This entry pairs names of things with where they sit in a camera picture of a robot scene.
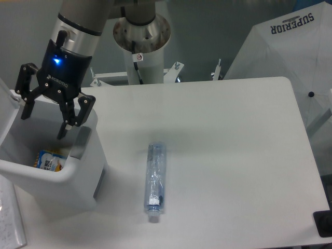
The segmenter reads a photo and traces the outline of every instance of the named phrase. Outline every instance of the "umbrella canopy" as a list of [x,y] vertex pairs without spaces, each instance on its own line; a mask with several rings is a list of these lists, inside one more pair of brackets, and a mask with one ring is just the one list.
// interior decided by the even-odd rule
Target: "umbrella canopy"
[[324,2],[253,26],[225,79],[287,77],[307,126],[330,104],[331,66],[332,5]]

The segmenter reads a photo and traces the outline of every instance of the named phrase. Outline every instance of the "table surface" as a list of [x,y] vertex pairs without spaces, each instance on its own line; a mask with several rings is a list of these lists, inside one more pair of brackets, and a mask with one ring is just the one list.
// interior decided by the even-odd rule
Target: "table surface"
[[[332,242],[286,78],[86,88],[109,164],[94,211],[17,188],[28,248],[270,248]],[[147,147],[167,145],[165,212],[144,213]]]

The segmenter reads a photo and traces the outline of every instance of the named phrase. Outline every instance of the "food packet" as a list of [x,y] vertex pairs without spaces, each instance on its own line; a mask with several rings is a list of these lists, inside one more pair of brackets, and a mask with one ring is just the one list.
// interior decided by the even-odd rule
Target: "food packet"
[[64,155],[48,150],[41,150],[38,153],[34,167],[43,170],[58,172],[63,169],[65,163],[66,157]]

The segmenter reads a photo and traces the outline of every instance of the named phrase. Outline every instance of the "white container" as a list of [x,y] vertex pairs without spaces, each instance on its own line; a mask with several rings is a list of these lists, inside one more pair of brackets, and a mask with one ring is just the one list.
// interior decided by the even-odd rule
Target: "white container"
[[[0,79],[0,174],[36,197],[84,210],[94,208],[107,168],[95,111],[81,127],[73,127],[57,140],[62,123],[57,104],[39,97],[27,120],[21,119],[22,110]],[[61,171],[33,167],[40,150],[64,147],[70,153]]]

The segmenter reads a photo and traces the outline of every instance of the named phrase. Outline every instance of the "clear plastic bottle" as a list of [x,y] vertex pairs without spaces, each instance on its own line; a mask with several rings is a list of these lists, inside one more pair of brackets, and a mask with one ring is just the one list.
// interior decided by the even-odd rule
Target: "clear plastic bottle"
[[159,216],[164,207],[166,146],[162,142],[149,144],[145,179],[144,208],[149,217]]

